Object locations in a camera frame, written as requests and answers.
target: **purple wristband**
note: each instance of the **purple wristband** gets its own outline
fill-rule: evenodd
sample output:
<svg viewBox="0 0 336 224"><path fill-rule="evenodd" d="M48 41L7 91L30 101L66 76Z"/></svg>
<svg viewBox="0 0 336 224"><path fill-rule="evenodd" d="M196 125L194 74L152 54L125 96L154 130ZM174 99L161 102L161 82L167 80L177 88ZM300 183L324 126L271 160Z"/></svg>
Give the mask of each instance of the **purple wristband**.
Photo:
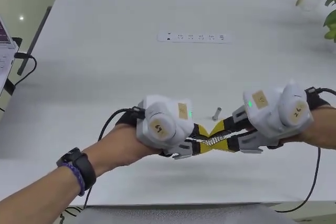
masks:
<svg viewBox="0 0 336 224"><path fill-rule="evenodd" d="M80 186L80 193L79 193L78 196L80 196L80 197L84 196L84 194L85 194L85 182L83 180L83 177L82 177L80 171L77 168L75 168L74 166L72 166L68 163L63 163L61 165L61 167L62 166L68 167L72 171L72 173L75 175L75 177L77 178L78 184Z"/></svg>

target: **metal cylinder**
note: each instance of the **metal cylinder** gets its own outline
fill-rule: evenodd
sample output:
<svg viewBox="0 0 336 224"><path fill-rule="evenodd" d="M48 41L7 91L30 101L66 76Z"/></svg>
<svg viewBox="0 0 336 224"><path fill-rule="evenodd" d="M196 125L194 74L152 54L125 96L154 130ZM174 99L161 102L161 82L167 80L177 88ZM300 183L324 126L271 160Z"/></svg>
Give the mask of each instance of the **metal cylinder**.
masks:
<svg viewBox="0 0 336 224"><path fill-rule="evenodd" d="M217 121L218 120L218 116L220 114L220 112L222 111L222 108L218 107L215 114L212 116L212 120Z"/></svg>

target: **electrical outlet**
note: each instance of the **electrical outlet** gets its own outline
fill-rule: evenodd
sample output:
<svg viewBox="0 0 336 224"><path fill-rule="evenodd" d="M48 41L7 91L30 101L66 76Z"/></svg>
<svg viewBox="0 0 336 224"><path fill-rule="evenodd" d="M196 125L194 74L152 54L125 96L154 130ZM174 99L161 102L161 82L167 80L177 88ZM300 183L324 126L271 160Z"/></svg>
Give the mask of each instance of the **electrical outlet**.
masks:
<svg viewBox="0 0 336 224"><path fill-rule="evenodd" d="M231 43L231 39L226 34L210 34L210 33L173 33L160 32L157 34L159 42L184 42L184 43Z"/></svg>

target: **laptop screen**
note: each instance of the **laptop screen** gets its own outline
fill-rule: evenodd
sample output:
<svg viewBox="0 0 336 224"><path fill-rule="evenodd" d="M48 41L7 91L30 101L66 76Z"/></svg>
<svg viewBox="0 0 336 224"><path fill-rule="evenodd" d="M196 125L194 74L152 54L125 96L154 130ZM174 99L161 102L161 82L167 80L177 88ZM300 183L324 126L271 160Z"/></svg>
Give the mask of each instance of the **laptop screen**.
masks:
<svg viewBox="0 0 336 224"><path fill-rule="evenodd" d="M7 36L6 30L0 21L0 44L11 44L11 40Z"/></svg>

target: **label sticker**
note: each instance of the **label sticker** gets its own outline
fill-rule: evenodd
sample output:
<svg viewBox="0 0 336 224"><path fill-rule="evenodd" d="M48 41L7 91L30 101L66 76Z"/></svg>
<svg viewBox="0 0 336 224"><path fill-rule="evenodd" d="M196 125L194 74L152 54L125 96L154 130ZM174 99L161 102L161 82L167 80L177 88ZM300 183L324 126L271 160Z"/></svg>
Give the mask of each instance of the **label sticker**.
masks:
<svg viewBox="0 0 336 224"><path fill-rule="evenodd" d="M168 132L164 129L160 120L158 119L153 120L153 122L151 122L149 126L156 133L158 138L164 139L165 137L168 136Z"/></svg>
<svg viewBox="0 0 336 224"><path fill-rule="evenodd" d="M179 107L179 118L188 120L188 109L187 104L185 103L178 103Z"/></svg>
<svg viewBox="0 0 336 224"><path fill-rule="evenodd" d="M252 98L257 106L258 109L262 109L264 107L268 106L268 101L266 99L266 96L262 90L259 90L258 92L254 93L252 95Z"/></svg>
<svg viewBox="0 0 336 224"><path fill-rule="evenodd" d="M296 106L293 109L290 116L290 120L292 121L293 124L297 124L299 122L300 118L302 117L307 108L308 108L307 104L303 101L298 101L296 103Z"/></svg>

